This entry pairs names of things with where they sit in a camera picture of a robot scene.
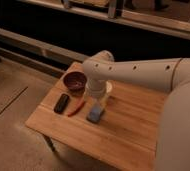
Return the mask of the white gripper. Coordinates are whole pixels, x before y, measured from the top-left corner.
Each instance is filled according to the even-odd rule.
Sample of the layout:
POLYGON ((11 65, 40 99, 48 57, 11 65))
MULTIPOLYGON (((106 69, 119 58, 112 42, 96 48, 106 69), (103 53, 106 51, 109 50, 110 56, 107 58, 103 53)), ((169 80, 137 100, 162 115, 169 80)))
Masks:
MULTIPOLYGON (((89 96, 100 99, 106 94, 106 81, 105 80, 96 80, 96 79, 88 79, 86 83, 86 92, 89 96)), ((85 98, 85 105, 92 105, 92 98, 85 98)), ((102 99, 101 107, 105 108, 107 105, 108 98, 102 99)))

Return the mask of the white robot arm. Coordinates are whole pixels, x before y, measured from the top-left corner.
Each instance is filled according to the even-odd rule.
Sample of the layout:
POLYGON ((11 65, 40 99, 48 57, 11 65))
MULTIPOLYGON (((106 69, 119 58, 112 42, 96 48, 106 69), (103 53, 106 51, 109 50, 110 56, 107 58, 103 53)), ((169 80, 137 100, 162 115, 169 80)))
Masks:
POLYGON ((86 91, 96 99, 109 80, 132 83, 168 94, 161 112, 155 171, 190 171, 190 58, 116 62, 104 50, 82 63, 86 91))

